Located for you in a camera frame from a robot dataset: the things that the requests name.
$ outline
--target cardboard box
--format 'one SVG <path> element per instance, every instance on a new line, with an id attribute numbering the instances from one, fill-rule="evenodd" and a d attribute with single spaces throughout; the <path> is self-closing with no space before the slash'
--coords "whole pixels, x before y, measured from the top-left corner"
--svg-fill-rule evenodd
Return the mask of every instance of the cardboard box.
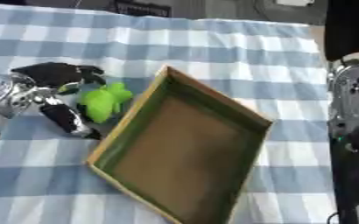
<path id="1" fill-rule="evenodd" d="M 165 66 L 88 164 L 174 223 L 227 223 L 270 126 Z"/>

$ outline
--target black cloth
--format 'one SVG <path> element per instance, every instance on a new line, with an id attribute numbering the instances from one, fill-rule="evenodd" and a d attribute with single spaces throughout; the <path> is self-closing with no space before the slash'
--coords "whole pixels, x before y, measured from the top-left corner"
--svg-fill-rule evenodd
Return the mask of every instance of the black cloth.
<path id="1" fill-rule="evenodd" d="M 329 0 L 325 29 L 327 60 L 359 53 L 359 0 Z"/>

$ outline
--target green plush toy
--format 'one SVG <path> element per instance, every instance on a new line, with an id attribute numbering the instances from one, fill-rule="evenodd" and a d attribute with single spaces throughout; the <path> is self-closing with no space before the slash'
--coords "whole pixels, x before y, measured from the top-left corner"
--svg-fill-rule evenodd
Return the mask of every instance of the green plush toy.
<path id="1" fill-rule="evenodd" d="M 79 100 L 81 113 L 95 123 L 103 123 L 113 113 L 119 113 L 121 103 L 132 98 L 122 82 L 111 83 L 83 94 Z"/>

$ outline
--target checkered tablecloth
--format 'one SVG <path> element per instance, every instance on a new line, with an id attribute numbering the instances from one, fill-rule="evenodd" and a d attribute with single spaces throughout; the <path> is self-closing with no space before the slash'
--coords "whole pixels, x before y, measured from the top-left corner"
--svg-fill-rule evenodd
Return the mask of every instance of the checkered tablecloth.
<path id="1" fill-rule="evenodd" d="M 233 223 L 324 224 L 334 212 L 326 71 L 306 25 L 0 5 L 0 74 L 45 61 L 97 65 L 136 94 L 168 64 L 273 118 Z M 10 121 L 0 224 L 166 223 L 83 164 L 96 144 L 35 107 Z"/>

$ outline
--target table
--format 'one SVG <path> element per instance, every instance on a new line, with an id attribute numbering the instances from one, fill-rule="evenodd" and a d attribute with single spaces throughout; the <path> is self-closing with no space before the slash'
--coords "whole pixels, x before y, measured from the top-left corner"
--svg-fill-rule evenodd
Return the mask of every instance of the table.
<path id="1" fill-rule="evenodd" d="M 233 223 L 325 223 L 335 211 L 326 70 L 308 26 L 0 5 L 0 74 L 44 61 L 102 67 L 135 94 L 168 64 L 274 119 Z M 13 119 L 0 138 L 0 223 L 166 223 L 86 168 L 95 145 L 34 107 Z"/>

